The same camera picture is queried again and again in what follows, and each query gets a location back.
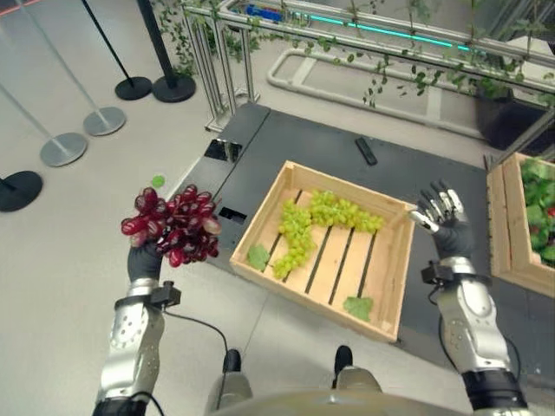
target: grape bunch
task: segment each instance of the grape bunch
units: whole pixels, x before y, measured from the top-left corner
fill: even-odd
[[[132,247],[155,241],[156,251],[168,257],[172,267],[218,256],[221,225],[210,192],[198,193],[195,185],[188,185],[166,202],[148,187],[134,206],[139,215],[121,221],[121,232],[129,236]]]
[[[371,215],[347,199],[330,191],[314,191],[310,200],[312,223],[322,227],[338,225],[374,234],[383,227],[383,218]]]
[[[307,209],[295,205],[292,199],[285,201],[279,232],[285,237],[289,250],[274,263],[274,277],[277,279],[283,279],[291,270],[304,265],[317,247],[310,233],[311,224]]]

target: black stanchion base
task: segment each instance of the black stanchion base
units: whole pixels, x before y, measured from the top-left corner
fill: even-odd
[[[14,173],[3,181],[15,189],[0,184],[0,212],[21,210],[33,202],[42,190],[41,177],[31,171]]]
[[[170,89],[166,77],[162,76],[153,85],[154,96],[164,102],[180,102],[191,98],[197,89],[194,79],[183,75],[177,79],[177,86]]]
[[[131,78],[133,85],[128,80],[124,80],[115,86],[115,94],[122,100],[132,101],[146,97],[153,90],[153,83],[144,76],[134,76]]]

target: silver stanchion base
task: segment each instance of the silver stanchion base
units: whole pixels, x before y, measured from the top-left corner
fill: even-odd
[[[78,133],[65,133],[55,139],[64,147],[65,152],[52,140],[41,149],[41,160],[46,166],[59,167],[78,160],[87,150],[87,139]]]
[[[85,132],[91,136],[105,136],[118,131],[125,124],[125,114],[118,107],[103,107],[99,110],[106,119],[106,123],[96,112],[87,116],[83,121]]]

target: green grapes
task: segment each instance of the green grapes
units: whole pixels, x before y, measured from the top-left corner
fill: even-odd
[[[285,278],[291,270],[304,265],[310,258],[310,253],[316,248],[310,233],[311,225],[309,210],[295,205],[292,199],[285,201],[279,232],[285,237],[289,251],[274,263],[274,277]]]
[[[296,267],[306,264],[317,247],[312,240],[311,226],[332,225],[354,228],[371,234],[383,227],[383,218],[370,215],[357,204],[338,198],[330,191],[314,191],[308,209],[295,205],[292,199],[284,202],[279,232],[287,242],[287,254],[274,262],[274,277],[284,279]]]
[[[337,197],[330,191],[314,191],[310,200],[312,223],[322,227],[338,225],[374,234],[383,227],[383,218],[370,215],[357,204]]]

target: stanchion base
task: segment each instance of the stanchion base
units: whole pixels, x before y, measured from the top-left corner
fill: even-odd
[[[33,202],[42,190],[41,177],[31,171],[22,171],[4,179],[8,185],[16,188],[11,190],[0,185],[0,212],[13,212]]]
[[[106,123],[96,112],[89,114],[83,121],[85,132],[91,136],[105,136],[117,132],[125,124],[125,114],[118,107],[103,107],[99,111]]]
[[[183,75],[177,79],[177,86],[170,89],[166,83],[166,77],[162,76],[153,84],[153,94],[163,102],[181,102],[188,100],[194,94],[197,85],[190,76]]]
[[[131,80],[133,80],[133,85],[128,80],[124,80],[115,86],[115,94],[122,100],[139,100],[153,90],[153,83],[144,76],[134,76]]]
[[[41,149],[41,160],[46,166],[59,167],[78,160],[87,150],[87,139],[78,133],[65,133],[56,136],[65,152],[49,140]]]

